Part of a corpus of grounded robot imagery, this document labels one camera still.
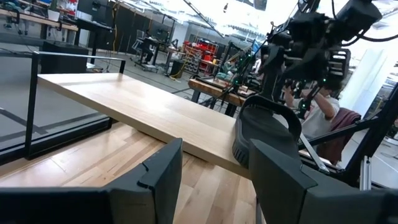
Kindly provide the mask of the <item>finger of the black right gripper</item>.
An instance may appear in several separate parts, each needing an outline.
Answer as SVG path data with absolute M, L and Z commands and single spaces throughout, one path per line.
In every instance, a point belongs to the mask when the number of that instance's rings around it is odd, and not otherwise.
M 270 45 L 268 49 L 268 58 L 263 66 L 264 79 L 261 95 L 273 101 L 273 91 L 282 65 L 282 48 L 280 46 Z

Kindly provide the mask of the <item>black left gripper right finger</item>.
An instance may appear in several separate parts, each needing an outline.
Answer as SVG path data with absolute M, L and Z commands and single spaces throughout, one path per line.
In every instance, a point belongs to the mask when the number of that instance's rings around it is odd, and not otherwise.
M 267 224 L 343 224 L 358 190 L 253 139 L 249 172 Z

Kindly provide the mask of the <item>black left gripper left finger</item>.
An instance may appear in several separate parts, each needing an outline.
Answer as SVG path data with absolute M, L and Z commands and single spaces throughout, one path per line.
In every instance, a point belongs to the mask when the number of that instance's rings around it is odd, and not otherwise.
M 177 138 L 106 185 L 113 224 L 172 224 L 182 178 Z

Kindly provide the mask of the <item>black foam slide sandal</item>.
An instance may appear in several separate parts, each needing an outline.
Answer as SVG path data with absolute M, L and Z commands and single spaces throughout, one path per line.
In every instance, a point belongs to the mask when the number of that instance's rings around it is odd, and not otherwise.
M 300 158 L 297 142 L 302 125 L 287 106 L 260 95 L 252 95 L 243 103 L 234 128 L 232 153 L 245 168 L 249 165 L 250 139 L 264 142 L 294 159 Z

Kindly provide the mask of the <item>teal green machine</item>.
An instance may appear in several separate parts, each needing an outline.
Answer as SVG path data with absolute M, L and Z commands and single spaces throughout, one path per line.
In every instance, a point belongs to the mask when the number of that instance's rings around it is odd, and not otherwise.
M 224 81 L 231 81 L 237 71 L 234 62 L 226 62 L 216 74 L 216 78 Z

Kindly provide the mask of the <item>wooden background table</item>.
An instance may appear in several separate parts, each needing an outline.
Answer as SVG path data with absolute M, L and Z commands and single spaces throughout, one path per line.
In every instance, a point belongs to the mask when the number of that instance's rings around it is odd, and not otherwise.
M 200 98 L 200 94 L 204 93 L 206 95 L 211 96 L 212 99 L 217 99 L 224 101 L 227 103 L 227 107 L 225 110 L 225 115 L 233 117 L 237 108 L 242 107 L 244 101 L 248 98 L 248 95 L 243 92 L 235 93 L 232 90 L 229 91 L 228 94 L 224 95 L 225 90 L 229 89 L 226 84 L 216 84 L 199 80 L 199 79 L 190 79 L 188 81 L 189 87 L 193 90 L 193 95 L 191 97 L 191 101 L 194 103 L 198 103 Z

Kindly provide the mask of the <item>person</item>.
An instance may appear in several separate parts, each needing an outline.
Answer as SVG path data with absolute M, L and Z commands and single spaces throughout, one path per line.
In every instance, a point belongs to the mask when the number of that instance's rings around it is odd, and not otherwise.
M 331 122 L 340 110 L 340 103 L 333 98 L 332 87 L 324 86 L 311 101 L 310 110 L 302 120 L 302 133 L 307 139 L 326 134 L 331 128 Z

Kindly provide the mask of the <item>red storage rack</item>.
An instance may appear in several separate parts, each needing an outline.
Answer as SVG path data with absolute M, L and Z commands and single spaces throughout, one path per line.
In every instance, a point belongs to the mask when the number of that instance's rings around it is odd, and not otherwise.
M 183 43 L 184 69 L 190 73 L 203 73 L 212 75 L 217 67 L 216 53 L 218 44 L 205 40 L 197 39 L 195 42 L 185 41 Z

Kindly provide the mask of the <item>maroon cloth covered chair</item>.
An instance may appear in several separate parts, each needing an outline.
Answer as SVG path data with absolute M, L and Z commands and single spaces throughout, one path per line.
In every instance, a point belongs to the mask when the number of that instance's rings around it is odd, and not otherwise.
M 353 133 L 349 133 L 346 129 L 361 120 L 361 115 L 355 111 L 340 108 L 337 115 L 331 122 L 329 134 L 325 141 L 317 146 L 317 154 L 328 160 L 332 165 L 341 162 L 342 152 L 347 142 L 351 139 Z

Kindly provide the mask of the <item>silver upright aluminium extrusion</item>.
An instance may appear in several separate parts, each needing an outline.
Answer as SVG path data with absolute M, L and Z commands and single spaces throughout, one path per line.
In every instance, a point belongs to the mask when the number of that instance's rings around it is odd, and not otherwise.
M 359 189 L 361 191 L 371 190 L 371 158 L 364 156 L 361 161 L 361 169 L 359 176 Z

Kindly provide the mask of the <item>black waste bin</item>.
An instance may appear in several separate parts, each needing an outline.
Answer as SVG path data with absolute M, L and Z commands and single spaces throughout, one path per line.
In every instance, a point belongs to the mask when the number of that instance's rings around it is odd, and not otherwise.
M 180 78 L 182 76 L 183 67 L 184 67 L 183 60 L 174 60 L 172 64 L 172 69 L 170 71 L 170 77 Z

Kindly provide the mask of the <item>black cabinet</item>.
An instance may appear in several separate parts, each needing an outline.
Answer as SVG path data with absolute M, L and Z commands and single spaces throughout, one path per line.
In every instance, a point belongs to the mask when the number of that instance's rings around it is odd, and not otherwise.
M 88 49 L 64 42 L 44 42 L 40 48 L 44 52 L 88 55 Z M 87 58 L 44 55 L 40 59 L 41 73 L 85 73 Z

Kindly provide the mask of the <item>long wooden workbench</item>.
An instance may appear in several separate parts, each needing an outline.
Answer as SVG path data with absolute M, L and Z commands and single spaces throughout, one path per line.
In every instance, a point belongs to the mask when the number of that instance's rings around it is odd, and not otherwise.
M 34 22 L 34 23 L 38 23 L 38 24 L 52 26 L 52 27 L 57 28 L 58 30 L 66 29 L 66 30 L 70 30 L 70 31 L 74 31 L 74 32 L 78 31 L 77 26 L 65 24 L 60 21 L 51 21 L 46 18 L 37 17 L 37 16 L 29 15 L 29 14 L 24 14 L 24 13 L 19 12 L 18 10 L 10 11 L 10 10 L 6 10 L 6 9 L 0 9 L 0 15 L 11 17 L 11 22 L 13 24 L 20 24 L 21 22 Z

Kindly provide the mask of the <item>silver table edge rail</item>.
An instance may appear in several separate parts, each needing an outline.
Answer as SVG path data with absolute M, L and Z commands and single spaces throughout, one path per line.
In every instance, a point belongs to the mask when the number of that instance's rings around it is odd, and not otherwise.
M 310 154 L 310 157 L 314 160 L 315 164 L 317 165 L 318 170 L 324 174 L 329 174 L 330 172 L 329 172 L 327 166 L 320 159 L 320 157 L 315 152 L 315 150 L 313 149 L 313 147 L 311 146 L 311 144 L 309 143 L 307 138 L 302 133 L 300 134 L 300 140 L 303 143 L 303 145 L 305 146 L 307 152 Z

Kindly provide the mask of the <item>wooden shelf with black frame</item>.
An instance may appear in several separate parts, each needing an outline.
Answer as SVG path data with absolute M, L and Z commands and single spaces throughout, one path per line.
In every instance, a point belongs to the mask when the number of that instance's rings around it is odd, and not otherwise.
M 36 74 L 36 85 L 90 107 L 162 142 L 249 178 L 233 157 L 235 119 L 123 73 Z

